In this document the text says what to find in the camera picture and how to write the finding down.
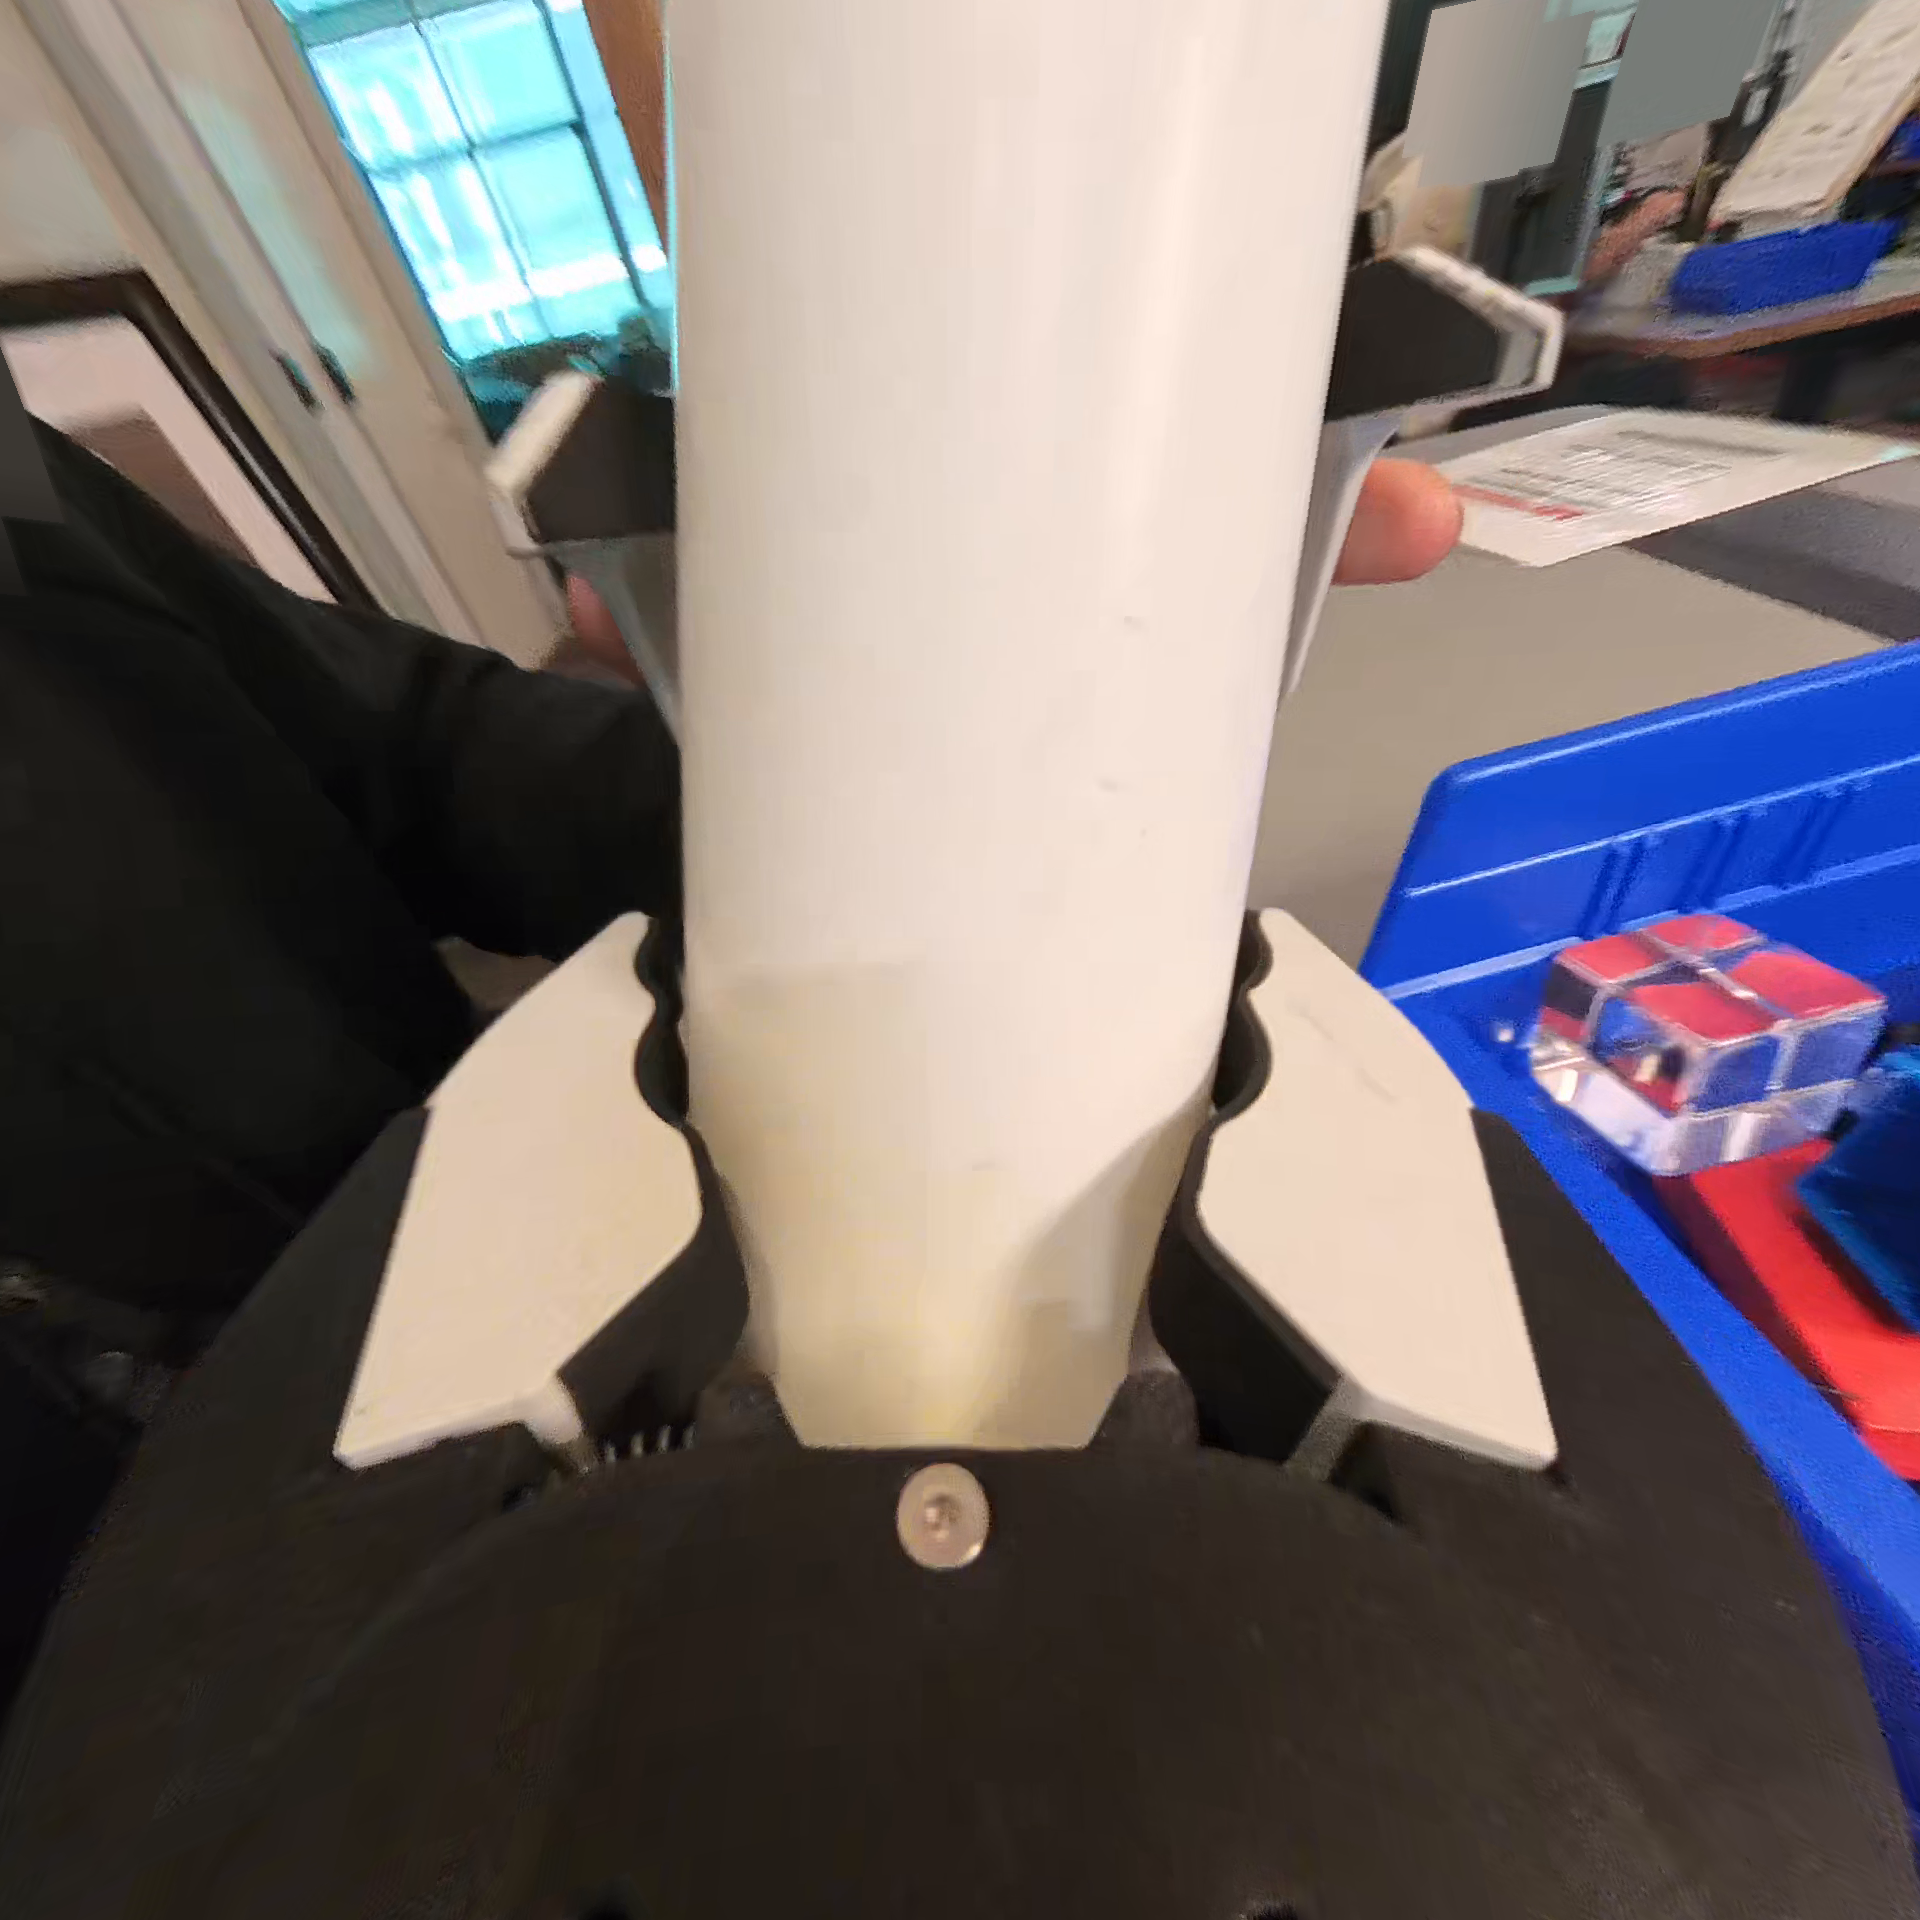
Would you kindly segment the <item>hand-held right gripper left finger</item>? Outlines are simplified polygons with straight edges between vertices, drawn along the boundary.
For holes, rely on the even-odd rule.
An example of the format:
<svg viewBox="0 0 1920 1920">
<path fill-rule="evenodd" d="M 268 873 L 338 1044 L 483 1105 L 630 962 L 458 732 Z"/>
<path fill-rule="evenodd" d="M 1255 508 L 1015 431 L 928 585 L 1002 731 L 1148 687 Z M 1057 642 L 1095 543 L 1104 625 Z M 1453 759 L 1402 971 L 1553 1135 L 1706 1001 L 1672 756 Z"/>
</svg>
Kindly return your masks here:
<svg viewBox="0 0 1920 1920">
<path fill-rule="evenodd" d="M 669 924 L 616 918 L 432 1094 L 339 1467 L 522 1428 L 588 1470 L 691 1428 L 749 1285 L 687 1116 L 677 955 Z"/>
</svg>

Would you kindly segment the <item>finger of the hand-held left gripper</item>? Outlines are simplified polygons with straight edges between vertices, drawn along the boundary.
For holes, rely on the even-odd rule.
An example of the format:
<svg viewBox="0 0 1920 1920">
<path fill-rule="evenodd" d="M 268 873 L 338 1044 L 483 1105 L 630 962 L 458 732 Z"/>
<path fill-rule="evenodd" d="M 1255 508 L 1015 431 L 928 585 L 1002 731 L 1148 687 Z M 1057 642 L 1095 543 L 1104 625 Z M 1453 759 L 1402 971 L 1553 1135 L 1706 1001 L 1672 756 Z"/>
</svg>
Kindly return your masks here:
<svg viewBox="0 0 1920 1920">
<path fill-rule="evenodd" d="M 1405 249 L 1349 269 L 1311 450 L 1284 701 L 1301 680 L 1363 480 L 1405 417 L 1538 394 L 1557 374 L 1563 341 L 1555 306 L 1447 252 Z"/>
<path fill-rule="evenodd" d="M 673 398 L 553 373 L 490 450 L 483 483 L 508 548 L 591 594 L 679 734 Z"/>
</svg>

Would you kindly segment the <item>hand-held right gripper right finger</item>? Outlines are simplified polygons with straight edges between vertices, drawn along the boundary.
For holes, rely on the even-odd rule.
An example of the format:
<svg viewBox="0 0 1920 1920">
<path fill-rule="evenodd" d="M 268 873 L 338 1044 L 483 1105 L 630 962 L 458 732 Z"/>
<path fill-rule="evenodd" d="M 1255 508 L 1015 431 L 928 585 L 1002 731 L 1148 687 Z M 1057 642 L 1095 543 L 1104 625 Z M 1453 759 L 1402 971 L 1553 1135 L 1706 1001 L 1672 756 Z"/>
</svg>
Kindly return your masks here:
<svg viewBox="0 0 1920 1920">
<path fill-rule="evenodd" d="M 1239 931 L 1145 1329 L 1229 1459 L 1332 1470 L 1384 1428 L 1501 1470 L 1557 1460 L 1469 1094 L 1281 910 Z"/>
</svg>

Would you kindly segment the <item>white plastic bottle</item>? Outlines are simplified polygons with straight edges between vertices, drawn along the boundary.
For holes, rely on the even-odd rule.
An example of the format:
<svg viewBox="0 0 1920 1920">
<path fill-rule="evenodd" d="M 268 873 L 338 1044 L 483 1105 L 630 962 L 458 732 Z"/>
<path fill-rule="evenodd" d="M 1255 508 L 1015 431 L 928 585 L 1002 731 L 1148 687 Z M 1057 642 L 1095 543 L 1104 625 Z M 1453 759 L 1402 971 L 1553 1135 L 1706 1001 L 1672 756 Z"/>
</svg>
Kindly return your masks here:
<svg viewBox="0 0 1920 1920">
<path fill-rule="evenodd" d="M 1084 1445 L 1221 1044 L 1385 5 L 679 3 L 691 1116 L 804 1445 Z"/>
</svg>

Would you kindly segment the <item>blue plastic bin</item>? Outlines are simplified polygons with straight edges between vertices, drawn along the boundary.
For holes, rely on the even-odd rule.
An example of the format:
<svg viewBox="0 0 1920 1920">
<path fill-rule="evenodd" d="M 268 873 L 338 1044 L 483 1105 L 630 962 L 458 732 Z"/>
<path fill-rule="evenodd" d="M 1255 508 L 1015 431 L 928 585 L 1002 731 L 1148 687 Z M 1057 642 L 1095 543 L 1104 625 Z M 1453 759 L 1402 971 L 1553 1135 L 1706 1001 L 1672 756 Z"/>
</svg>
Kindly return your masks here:
<svg viewBox="0 0 1920 1920">
<path fill-rule="evenodd" d="M 1916 1019 L 1917 653 L 1739 687 L 1459 762 L 1411 825 L 1360 974 L 1504 1119 L 1641 1288 L 1825 1577 L 1916 1810 L 1916 1492 L 1670 1231 L 1647 1179 L 1527 1077 L 1557 949 L 1721 910 Z"/>
</svg>

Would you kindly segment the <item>person's left forearm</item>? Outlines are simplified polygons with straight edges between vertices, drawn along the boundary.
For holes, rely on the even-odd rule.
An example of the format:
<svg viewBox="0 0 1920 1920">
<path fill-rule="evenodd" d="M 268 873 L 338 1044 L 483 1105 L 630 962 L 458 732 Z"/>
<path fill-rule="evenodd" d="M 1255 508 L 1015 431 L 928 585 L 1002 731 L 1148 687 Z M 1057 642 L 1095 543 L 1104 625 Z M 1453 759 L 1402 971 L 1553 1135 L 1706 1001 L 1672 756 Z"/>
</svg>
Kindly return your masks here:
<svg viewBox="0 0 1920 1920">
<path fill-rule="evenodd" d="M 442 947 L 561 962 L 679 900 L 636 691 L 318 603 L 33 425 L 6 528 L 2 1247 L 224 1313 L 478 1035 Z"/>
</svg>

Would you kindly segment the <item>person's left hand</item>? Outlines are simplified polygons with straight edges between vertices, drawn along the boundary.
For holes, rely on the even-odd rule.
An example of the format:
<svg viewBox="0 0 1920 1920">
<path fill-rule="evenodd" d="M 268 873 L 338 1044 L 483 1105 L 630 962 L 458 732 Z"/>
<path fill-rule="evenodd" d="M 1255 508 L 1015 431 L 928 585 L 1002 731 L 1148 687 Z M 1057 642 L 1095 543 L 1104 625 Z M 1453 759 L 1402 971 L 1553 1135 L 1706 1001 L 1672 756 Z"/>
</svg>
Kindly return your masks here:
<svg viewBox="0 0 1920 1920">
<path fill-rule="evenodd" d="M 1434 469 L 1378 459 L 1366 470 L 1329 577 L 1332 587 L 1375 589 L 1426 579 L 1459 540 L 1462 507 Z M 572 641 L 584 661 L 627 687 L 644 685 L 616 620 L 594 589 L 566 581 Z"/>
</svg>

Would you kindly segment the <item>white printed paper sheet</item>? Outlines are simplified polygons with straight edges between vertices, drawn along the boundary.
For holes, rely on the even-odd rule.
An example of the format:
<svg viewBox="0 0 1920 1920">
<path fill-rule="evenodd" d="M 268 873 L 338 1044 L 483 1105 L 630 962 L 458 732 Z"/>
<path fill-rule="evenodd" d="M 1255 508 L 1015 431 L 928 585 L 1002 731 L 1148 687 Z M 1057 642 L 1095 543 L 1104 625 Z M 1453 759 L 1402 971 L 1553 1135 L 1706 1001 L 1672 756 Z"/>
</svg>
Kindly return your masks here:
<svg viewBox="0 0 1920 1920">
<path fill-rule="evenodd" d="M 1636 409 L 1477 445 L 1437 472 L 1459 500 L 1465 548 L 1545 569 L 1913 463 L 1902 439 Z"/>
<path fill-rule="evenodd" d="M 1712 208 L 1716 227 L 1829 220 L 1916 98 L 1917 5 L 1866 6 L 1728 177 Z"/>
</svg>

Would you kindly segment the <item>glass pane window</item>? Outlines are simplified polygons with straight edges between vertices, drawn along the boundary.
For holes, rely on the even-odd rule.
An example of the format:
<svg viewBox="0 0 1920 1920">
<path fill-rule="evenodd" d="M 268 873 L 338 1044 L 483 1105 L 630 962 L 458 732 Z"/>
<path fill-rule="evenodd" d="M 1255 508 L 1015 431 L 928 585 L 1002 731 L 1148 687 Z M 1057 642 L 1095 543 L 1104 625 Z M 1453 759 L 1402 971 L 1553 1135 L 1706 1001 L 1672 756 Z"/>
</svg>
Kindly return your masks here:
<svg viewBox="0 0 1920 1920">
<path fill-rule="evenodd" d="M 280 3 L 463 370 L 673 329 L 660 224 L 579 3 Z"/>
</svg>

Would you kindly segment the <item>small blue bin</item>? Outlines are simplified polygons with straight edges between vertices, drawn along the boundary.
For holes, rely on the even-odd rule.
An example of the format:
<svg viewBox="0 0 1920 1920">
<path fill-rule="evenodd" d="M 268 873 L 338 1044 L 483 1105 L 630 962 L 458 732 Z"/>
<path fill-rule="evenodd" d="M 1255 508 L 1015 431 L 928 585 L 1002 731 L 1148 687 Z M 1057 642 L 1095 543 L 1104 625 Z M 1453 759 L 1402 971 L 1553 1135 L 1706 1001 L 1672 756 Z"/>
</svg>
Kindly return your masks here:
<svg viewBox="0 0 1920 1920">
<path fill-rule="evenodd" d="M 1836 220 L 1691 249 L 1666 283 L 1673 317 L 1726 320 L 1851 294 L 1903 232 L 1902 219 Z"/>
</svg>

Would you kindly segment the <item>clear red cube block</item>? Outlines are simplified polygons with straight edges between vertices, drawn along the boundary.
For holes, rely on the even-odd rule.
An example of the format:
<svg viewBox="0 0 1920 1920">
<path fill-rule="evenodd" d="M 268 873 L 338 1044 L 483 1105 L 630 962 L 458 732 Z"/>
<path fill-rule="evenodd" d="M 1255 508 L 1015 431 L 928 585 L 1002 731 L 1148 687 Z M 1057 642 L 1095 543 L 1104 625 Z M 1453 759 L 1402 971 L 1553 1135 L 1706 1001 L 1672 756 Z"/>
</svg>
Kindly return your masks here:
<svg viewBox="0 0 1920 1920">
<path fill-rule="evenodd" d="M 1823 1137 L 1887 1028 L 1883 992 L 1721 915 L 1562 949 L 1527 1037 L 1538 1088 L 1655 1181 Z"/>
</svg>

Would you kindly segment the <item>red flat box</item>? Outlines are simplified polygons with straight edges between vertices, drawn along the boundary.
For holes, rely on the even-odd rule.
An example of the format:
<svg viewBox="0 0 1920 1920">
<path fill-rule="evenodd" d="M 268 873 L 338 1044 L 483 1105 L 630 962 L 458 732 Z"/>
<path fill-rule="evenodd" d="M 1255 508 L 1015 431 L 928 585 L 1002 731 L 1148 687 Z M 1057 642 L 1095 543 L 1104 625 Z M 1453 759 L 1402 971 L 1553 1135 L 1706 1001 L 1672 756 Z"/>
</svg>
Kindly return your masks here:
<svg viewBox="0 0 1920 1920">
<path fill-rule="evenodd" d="M 1825 1138 L 1657 1176 L 1666 1224 L 1718 1291 L 1895 1479 L 1917 1479 L 1917 1334 L 1874 1295 L 1802 1197 Z"/>
</svg>

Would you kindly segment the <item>blue foam block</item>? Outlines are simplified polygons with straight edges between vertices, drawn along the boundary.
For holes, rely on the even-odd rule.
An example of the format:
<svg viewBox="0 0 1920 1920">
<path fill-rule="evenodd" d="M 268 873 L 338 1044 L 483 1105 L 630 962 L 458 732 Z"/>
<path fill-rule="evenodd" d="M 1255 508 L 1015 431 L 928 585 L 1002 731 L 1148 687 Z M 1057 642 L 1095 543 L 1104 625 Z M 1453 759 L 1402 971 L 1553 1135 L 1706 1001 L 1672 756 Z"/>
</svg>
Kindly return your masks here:
<svg viewBox="0 0 1920 1920">
<path fill-rule="evenodd" d="M 1883 1052 L 1842 1103 L 1802 1211 L 1903 1331 L 1917 1333 L 1917 1046 Z"/>
</svg>

